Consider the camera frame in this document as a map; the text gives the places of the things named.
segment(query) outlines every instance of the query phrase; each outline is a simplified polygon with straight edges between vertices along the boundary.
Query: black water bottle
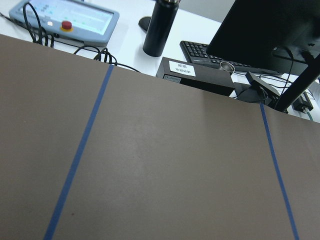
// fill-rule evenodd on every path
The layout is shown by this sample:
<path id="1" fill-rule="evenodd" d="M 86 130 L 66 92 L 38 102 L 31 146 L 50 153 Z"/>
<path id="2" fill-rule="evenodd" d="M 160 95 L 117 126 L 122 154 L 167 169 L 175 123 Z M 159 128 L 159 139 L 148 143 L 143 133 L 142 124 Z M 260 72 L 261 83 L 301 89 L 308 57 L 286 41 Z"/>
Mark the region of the black water bottle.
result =
<path id="1" fill-rule="evenodd" d="M 146 54 L 161 56 L 178 8 L 179 0 L 156 0 L 142 48 Z"/>

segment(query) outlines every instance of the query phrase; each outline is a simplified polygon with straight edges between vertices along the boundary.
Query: power adapter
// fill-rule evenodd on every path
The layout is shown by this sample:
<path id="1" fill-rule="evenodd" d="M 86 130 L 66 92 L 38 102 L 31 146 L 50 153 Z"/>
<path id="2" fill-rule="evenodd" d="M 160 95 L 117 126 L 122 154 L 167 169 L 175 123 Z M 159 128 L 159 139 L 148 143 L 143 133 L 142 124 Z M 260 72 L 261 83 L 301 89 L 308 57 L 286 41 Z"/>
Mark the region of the power adapter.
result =
<path id="1" fill-rule="evenodd" d="M 297 110 L 302 113 L 306 113 L 306 110 L 308 109 L 311 111 L 314 109 L 314 106 L 312 106 L 311 101 L 307 95 L 306 92 L 304 92 L 301 96 L 299 96 L 292 104 L 292 107 L 294 110 Z"/>

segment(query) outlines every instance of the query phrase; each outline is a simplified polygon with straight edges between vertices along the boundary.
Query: black keyboard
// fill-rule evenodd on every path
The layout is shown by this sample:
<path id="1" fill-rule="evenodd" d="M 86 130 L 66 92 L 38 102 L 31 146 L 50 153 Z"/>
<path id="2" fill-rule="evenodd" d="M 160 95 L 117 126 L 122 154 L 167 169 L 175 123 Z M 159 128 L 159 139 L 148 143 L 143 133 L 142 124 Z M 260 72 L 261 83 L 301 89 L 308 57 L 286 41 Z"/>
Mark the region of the black keyboard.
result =
<path id="1" fill-rule="evenodd" d="M 221 57 L 207 55 L 207 44 L 191 42 L 191 41 L 181 41 L 180 47 L 188 63 L 198 64 L 205 67 L 210 67 L 213 69 L 220 68 L 220 63 L 225 61 Z M 237 72 L 252 72 L 255 74 L 271 74 L 271 75 L 281 75 L 277 71 L 267 70 L 263 68 L 256 68 L 250 65 L 241 64 L 234 61 L 227 61 L 231 63 L 235 71 Z"/>

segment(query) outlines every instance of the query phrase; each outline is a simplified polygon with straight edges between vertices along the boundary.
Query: computer monitor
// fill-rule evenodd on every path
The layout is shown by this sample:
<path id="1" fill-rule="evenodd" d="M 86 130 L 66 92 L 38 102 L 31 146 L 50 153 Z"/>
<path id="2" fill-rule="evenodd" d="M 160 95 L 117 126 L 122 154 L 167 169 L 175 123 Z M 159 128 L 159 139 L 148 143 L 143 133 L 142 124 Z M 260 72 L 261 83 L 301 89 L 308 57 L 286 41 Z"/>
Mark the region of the computer monitor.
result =
<path id="1" fill-rule="evenodd" d="M 320 75 L 320 0 L 236 0 L 207 53 L 300 75 L 277 103 L 283 112 Z"/>

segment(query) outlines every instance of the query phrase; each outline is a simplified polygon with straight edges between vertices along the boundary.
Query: black mouse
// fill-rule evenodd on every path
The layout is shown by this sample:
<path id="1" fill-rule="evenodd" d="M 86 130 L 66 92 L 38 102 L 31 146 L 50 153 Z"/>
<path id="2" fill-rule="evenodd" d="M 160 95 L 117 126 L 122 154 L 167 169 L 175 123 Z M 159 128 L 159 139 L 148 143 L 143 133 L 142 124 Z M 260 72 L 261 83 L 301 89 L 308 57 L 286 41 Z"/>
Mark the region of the black mouse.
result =
<path id="1" fill-rule="evenodd" d="M 139 20 L 138 25 L 140 28 L 142 28 L 145 32 L 148 31 L 149 23 L 150 23 L 151 17 L 150 16 L 144 16 Z"/>

